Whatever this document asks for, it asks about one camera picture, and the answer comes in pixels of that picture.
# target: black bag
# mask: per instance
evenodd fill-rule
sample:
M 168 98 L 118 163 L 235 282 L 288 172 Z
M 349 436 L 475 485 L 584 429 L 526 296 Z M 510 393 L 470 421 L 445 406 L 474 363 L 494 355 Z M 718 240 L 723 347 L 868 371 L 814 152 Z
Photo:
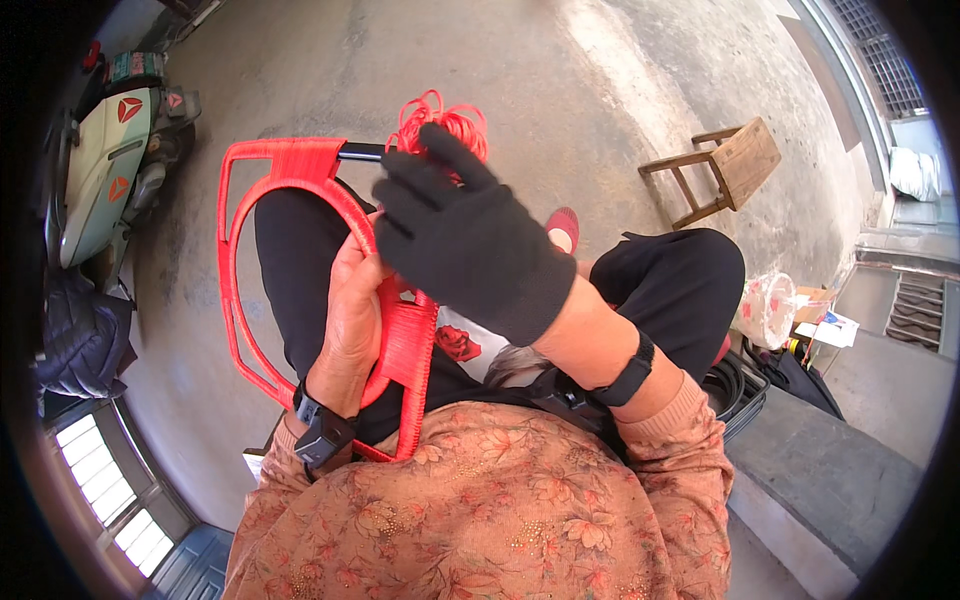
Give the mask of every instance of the black bag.
M 770 379 L 771 385 L 846 422 L 827 383 L 816 369 L 804 369 L 797 357 L 787 351 L 780 353 L 763 351 L 757 355 L 749 344 L 744 345 L 744 349 L 763 374 Z

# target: sleeve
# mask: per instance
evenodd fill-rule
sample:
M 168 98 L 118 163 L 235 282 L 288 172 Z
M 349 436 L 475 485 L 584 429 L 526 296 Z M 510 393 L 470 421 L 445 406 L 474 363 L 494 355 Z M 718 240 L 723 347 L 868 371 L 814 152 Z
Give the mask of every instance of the sleeve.
M 274 432 L 274 441 L 263 458 L 260 483 L 256 490 L 247 494 L 246 509 L 233 536 L 227 560 L 225 598 L 233 596 L 239 582 L 232 580 L 243 577 L 248 558 L 255 554 L 257 546 L 276 521 L 301 494 L 310 489 L 311 483 L 303 471 L 303 461 L 294 453 L 296 443 L 297 438 L 290 432 L 286 421 L 281 419 Z M 323 475 L 348 463 L 351 451 L 352 446 L 347 445 L 313 474 Z
M 723 449 L 726 425 L 685 372 L 680 390 L 653 417 L 624 422 L 621 416 L 617 428 L 629 466 L 653 506 L 678 594 L 724 597 L 730 584 L 727 498 L 733 483 Z

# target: red shoe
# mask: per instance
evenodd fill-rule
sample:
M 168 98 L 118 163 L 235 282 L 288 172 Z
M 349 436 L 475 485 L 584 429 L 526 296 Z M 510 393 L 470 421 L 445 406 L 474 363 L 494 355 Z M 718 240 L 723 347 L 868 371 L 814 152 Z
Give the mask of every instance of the red shoe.
M 566 254 L 577 251 L 577 242 L 580 240 L 580 221 L 573 208 L 564 206 L 558 208 L 546 221 L 546 234 L 553 245 Z

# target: floral shirt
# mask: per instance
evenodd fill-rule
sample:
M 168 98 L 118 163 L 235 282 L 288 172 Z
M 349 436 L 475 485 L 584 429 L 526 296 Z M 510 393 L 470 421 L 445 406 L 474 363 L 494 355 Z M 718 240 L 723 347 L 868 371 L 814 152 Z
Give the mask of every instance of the floral shirt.
M 722 598 L 733 469 L 684 376 L 660 413 L 617 424 L 628 466 L 548 413 L 459 402 L 425 416 L 412 459 L 310 485 L 281 422 L 224 598 Z

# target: black rod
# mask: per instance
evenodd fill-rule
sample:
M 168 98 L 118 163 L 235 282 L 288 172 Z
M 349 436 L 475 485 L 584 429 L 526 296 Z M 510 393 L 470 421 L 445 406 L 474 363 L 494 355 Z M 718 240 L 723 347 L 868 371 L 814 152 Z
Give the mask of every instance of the black rod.
M 339 160 L 356 160 L 358 162 L 380 162 L 383 157 L 383 144 L 366 144 L 364 142 L 345 142 L 337 153 Z

